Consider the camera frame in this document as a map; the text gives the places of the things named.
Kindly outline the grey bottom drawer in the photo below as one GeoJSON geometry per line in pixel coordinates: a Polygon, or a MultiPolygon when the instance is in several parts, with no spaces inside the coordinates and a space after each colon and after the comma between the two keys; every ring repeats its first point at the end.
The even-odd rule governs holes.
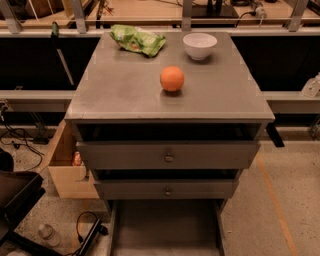
{"type": "Polygon", "coordinates": [[[213,200],[124,200],[113,204],[107,256],[225,256],[213,200]]]}

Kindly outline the grey drawer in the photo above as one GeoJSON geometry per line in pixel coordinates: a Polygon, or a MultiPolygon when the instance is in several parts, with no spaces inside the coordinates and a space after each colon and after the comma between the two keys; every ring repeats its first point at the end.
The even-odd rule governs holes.
{"type": "Polygon", "coordinates": [[[78,142],[90,169],[247,169],[260,144],[248,141],[212,143],[78,142]]]}
{"type": "Polygon", "coordinates": [[[101,199],[229,199],[238,180],[102,180],[94,186],[101,199]]]}
{"type": "Polygon", "coordinates": [[[107,256],[225,256],[213,200],[124,200],[113,204],[107,256]]]}

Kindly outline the grey drawer cabinet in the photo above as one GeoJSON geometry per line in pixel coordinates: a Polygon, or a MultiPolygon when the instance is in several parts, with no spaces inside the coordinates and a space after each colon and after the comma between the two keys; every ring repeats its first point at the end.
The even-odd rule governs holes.
{"type": "MultiPolygon", "coordinates": [[[[184,36],[182,32],[166,33],[159,54],[148,58],[120,49],[109,35],[103,35],[65,116],[76,144],[259,143],[274,115],[230,36],[216,33],[212,54],[200,61],[187,55],[184,36]],[[184,73],[184,85],[178,91],[168,92],[160,84],[161,71],[168,66],[177,66],[184,73]]],[[[90,170],[95,183],[144,179],[239,181],[245,169],[90,170]]]]}

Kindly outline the grey top drawer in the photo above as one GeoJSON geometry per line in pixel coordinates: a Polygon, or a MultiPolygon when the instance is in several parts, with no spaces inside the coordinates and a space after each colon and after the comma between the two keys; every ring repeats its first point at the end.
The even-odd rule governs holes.
{"type": "Polygon", "coordinates": [[[248,141],[212,143],[78,142],[90,169],[247,169],[260,144],[248,141]]]}

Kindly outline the grey middle drawer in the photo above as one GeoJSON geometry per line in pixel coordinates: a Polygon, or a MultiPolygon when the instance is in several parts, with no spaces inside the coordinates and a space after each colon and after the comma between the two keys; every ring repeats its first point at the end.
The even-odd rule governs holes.
{"type": "Polygon", "coordinates": [[[94,186],[101,199],[229,199],[238,180],[102,180],[94,186]]]}

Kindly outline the orange fruit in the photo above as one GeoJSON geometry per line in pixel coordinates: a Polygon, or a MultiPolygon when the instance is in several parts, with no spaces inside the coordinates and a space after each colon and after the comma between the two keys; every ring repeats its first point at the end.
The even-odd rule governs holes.
{"type": "Polygon", "coordinates": [[[180,90],[184,85],[184,73],[177,66],[165,67],[160,74],[160,84],[168,92],[180,90]]]}

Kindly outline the red can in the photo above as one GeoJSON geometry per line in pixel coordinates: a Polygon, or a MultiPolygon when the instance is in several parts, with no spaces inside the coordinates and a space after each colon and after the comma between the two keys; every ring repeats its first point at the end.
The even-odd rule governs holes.
{"type": "Polygon", "coordinates": [[[82,165],[81,154],[80,154],[78,151],[76,151],[76,152],[73,154],[72,165],[73,165],[73,166],[81,166],[81,165],[82,165]]]}

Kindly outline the white bowl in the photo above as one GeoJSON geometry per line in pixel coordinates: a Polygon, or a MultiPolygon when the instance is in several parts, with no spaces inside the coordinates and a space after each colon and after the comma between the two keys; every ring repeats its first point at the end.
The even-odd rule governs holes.
{"type": "Polygon", "coordinates": [[[204,60],[209,57],[217,44],[215,36],[206,33],[190,33],[183,37],[184,49],[193,60],[204,60]]]}

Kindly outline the green chip bag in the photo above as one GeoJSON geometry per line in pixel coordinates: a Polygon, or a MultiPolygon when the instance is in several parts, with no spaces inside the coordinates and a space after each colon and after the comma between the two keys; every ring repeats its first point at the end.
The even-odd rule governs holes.
{"type": "Polygon", "coordinates": [[[110,36],[121,48],[149,58],[155,57],[166,43],[164,35],[131,25],[113,25],[110,36]]]}

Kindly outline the wooden box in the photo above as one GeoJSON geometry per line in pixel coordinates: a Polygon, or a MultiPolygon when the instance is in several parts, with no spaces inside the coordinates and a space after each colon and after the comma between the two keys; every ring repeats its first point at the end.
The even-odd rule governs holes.
{"type": "Polygon", "coordinates": [[[90,171],[83,163],[81,166],[72,165],[76,151],[71,125],[62,121],[49,143],[45,166],[61,198],[97,199],[90,171]]]}

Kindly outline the clear plastic bottle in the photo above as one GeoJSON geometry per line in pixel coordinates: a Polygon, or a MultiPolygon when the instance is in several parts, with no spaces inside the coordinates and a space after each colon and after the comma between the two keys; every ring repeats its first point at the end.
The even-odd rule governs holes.
{"type": "Polygon", "coordinates": [[[38,235],[50,247],[56,247],[61,242],[60,235],[49,224],[40,224],[38,227],[38,235]]]}

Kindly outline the black office chair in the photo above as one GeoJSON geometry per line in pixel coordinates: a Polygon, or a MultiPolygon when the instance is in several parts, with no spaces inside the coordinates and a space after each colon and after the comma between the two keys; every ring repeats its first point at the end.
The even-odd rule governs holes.
{"type": "Polygon", "coordinates": [[[31,256],[62,256],[15,232],[16,227],[45,193],[43,178],[33,171],[14,172],[10,153],[0,149],[0,246],[16,245],[31,256]]]}

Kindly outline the green handled tool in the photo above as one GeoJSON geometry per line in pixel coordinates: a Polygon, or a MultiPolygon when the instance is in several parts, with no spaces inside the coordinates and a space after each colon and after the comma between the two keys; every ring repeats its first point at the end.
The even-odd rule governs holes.
{"type": "Polygon", "coordinates": [[[53,43],[54,43],[55,48],[57,50],[58,56],[60,58],[60,61],[61,61],[62,65],[63,65],[64,71],[65,71],[65,73],[66,73],[66,75],[68,77],[68,80],[69,80],[70,84],[72,86],[74,86],[75,83],[74,83],[72,74],[71,74],[71,72],[69,70],[69,67],[68,67],[66,59],[64,57],[63,51],[61,49],[61,46],[59,45],[59,26],[58,26],[56,21],[53,21],[52,25],[51,25],[51,39],[53,40],[53,43]]]}

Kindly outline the metal frame rail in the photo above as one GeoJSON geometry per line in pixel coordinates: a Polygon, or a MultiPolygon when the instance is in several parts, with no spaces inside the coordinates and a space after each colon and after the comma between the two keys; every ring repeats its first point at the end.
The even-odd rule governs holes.
{"type": "MultiPolygon", "coordinates": [[[[74,91],[60,90],[1,90],[0,101],[16,112],[65,112],[74,91]]],[[[264,91],[264,98],[274,113],[319,114],[320,95],[303,96],[300,91],[264,91]]]]}

